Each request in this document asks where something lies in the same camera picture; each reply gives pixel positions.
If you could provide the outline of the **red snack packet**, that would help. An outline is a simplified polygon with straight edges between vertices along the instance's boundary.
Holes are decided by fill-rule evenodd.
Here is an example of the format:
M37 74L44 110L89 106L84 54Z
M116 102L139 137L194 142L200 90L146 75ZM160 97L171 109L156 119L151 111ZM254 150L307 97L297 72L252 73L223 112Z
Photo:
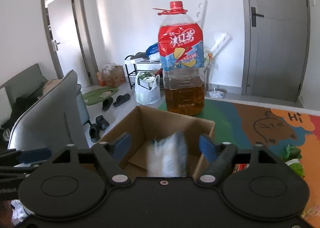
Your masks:
M249 164L235 164L233 173L242 171L244 169L247 169L249 167Z

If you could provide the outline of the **white snack packet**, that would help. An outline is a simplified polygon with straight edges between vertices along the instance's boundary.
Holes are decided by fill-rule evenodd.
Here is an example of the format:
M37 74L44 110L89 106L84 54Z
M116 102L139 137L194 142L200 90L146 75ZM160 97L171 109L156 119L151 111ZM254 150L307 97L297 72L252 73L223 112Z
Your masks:
M147 145L146 170L148 177L185 177L188 146L182 132L176 132Z

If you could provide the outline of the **green snack packet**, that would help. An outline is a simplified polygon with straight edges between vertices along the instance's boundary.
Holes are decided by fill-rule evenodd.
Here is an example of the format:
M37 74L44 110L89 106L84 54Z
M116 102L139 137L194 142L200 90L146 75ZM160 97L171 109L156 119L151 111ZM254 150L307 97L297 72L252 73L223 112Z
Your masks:
M302 159L301 149L293 145L286 145L283 150L283 160L287 162L293 159Z
M304 167L298 159L291 159L285 162L285 164L287 164L287 166L289 166L289 168L291 168L300 177L305 177Z

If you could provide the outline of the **grey chair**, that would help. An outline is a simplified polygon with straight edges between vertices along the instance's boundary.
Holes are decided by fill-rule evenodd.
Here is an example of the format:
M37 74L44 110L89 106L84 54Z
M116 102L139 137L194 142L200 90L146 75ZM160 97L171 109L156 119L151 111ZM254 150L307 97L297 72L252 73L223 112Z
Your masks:
M69 144L89 148L76 101L77 81L76 72L68 72L24 112L12 128L8 148L26 151L48 148L52 153Z

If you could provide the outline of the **colourful cartoon table mat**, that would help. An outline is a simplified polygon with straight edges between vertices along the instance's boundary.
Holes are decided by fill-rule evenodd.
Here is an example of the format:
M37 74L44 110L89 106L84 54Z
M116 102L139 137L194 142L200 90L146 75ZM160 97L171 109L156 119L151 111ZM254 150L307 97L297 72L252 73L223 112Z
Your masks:
M301 149L310 188L306 219L319 227L319 112L255 102L206 99L197 117L215 122L214 139L240 148L262 144L279 157L286 145Z

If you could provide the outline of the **green floor mat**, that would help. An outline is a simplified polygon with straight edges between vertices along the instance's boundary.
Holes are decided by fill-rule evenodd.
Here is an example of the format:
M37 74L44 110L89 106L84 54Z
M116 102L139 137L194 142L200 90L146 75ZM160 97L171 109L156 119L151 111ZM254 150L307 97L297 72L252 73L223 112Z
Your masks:
M91 106L103 102L107 98L115 95L119 91L118 88L102 87L89 91L83 95L86 106Z

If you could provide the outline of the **open cardboard box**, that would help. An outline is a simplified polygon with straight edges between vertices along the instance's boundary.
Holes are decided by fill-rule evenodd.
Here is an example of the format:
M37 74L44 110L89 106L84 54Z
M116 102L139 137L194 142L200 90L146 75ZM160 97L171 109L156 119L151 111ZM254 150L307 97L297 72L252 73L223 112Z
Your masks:
M131 148L119 166L134 180L147 176L146 153L150 142L182 132L188 146L187 176L197 179L209 166L199 149L199 138L202 134L213 138L214 128L215 122L211 120L137 106L100 141L111 143L123 133L131 135Z

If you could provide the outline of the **white bowl on floor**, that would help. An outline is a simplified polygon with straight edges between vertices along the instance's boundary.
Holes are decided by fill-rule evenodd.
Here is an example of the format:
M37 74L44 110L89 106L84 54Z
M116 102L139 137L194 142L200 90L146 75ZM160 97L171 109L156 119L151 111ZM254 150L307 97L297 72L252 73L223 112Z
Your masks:
M215 98L215 99L223 99L225 97L225 94L223 91L218 91L218 90L213 90L208 92L209 96L211 98Z

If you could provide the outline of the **brown box with bag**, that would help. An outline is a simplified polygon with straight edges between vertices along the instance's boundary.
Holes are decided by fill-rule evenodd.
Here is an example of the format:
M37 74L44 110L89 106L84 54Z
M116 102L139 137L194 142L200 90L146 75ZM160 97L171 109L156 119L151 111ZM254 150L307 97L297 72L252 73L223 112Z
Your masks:
M99 85L104 87L117 88L125 83L123 66L116 64L106 64L103 69L97 72Z

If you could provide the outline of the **white plastic bag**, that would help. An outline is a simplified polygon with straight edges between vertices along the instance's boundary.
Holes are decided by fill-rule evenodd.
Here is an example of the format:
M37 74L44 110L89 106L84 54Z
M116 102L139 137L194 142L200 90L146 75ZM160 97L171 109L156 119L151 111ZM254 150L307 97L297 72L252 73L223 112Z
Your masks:
M161 99L160 75L138 72L135 78L135 98L141 105L155 104Z

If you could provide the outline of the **panda print bag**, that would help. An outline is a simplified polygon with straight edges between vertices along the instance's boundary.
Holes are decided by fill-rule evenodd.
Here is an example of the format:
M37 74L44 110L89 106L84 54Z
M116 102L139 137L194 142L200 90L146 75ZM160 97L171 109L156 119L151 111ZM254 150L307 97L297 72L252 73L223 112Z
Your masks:
M204 69L208 68L212 60L212 54L207 50L204 50Z

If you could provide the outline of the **blue white bag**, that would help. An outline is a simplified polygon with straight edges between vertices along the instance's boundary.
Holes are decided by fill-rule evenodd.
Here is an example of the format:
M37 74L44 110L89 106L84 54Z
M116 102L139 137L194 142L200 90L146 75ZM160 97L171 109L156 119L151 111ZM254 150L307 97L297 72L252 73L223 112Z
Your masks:
M146 50L146 56L149 57L150 55L156 54L158 52L159 52L159 48L158 48L158 43L156 42L155 44L148 47L148 49Z

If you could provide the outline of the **large iced tea bottle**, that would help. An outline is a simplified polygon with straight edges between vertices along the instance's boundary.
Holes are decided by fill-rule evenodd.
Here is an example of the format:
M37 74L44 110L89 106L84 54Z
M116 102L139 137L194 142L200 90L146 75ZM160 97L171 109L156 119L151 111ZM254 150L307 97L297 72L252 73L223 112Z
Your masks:
M203 32L187 14L182 1L157 9L165 19L158 32L165 101L169 112L196 115L204 107Z

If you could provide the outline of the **grey door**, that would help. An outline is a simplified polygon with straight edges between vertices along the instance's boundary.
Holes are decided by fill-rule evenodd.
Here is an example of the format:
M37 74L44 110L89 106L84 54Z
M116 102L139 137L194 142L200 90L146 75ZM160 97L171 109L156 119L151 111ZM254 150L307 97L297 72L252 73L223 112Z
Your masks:
M243 95L296 102L310 41L309 0L243 0Z

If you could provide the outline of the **white plastic board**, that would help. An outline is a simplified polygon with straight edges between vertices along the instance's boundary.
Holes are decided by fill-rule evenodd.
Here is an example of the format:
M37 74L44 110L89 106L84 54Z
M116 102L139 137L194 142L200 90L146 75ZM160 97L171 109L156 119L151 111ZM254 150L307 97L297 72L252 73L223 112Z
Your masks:
M200 26L204 33L208 0L198 0L197 8L197 24ZM217 56L226 45L228 45L230 39L231 36L228 33L213 32L212 41L204 45L204 50L213 58L214 56Z

